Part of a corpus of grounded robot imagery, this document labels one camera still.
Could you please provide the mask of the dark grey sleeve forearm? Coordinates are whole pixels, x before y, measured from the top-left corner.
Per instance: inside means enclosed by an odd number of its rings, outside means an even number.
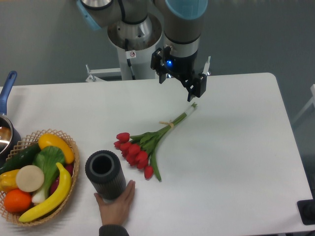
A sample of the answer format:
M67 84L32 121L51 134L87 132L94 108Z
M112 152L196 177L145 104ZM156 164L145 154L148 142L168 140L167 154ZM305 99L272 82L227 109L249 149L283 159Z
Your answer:
M99 228L99 236L129 236L129 234L123 226L104 225Z

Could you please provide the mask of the bare human hand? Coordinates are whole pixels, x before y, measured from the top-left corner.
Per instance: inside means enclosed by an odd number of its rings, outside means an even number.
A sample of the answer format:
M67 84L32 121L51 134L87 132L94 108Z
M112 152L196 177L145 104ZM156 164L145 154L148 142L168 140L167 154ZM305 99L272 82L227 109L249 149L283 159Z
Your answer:
M124 192L113 202L106 203L98 193L94 193L98 203L102 225L119 225L126 222L135 195L135 181L130 180Z

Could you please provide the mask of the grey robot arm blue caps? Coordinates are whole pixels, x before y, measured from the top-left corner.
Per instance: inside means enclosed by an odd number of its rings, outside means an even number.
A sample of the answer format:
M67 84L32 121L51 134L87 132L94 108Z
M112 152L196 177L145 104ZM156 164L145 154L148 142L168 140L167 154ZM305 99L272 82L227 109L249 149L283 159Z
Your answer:
M148 10L146 0L78 0L77 7L94 30L107 29L116 47L123 80L179 80L188 100L206 90L207 69L194 69L205 0L155 0L161 22Z

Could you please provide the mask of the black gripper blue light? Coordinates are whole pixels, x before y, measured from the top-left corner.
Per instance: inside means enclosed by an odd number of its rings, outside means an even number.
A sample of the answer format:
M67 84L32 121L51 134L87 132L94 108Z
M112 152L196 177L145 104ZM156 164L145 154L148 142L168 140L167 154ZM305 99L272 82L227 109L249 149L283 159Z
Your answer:
M171 55L171 48L167 46L163 49L157 48L151 57L151 69L158 75L159 83L166 80L166 74L178 79L188 91L188 102L195 97L200 98L206 91L207 75L194 73L197 52L188 57L176 57Z

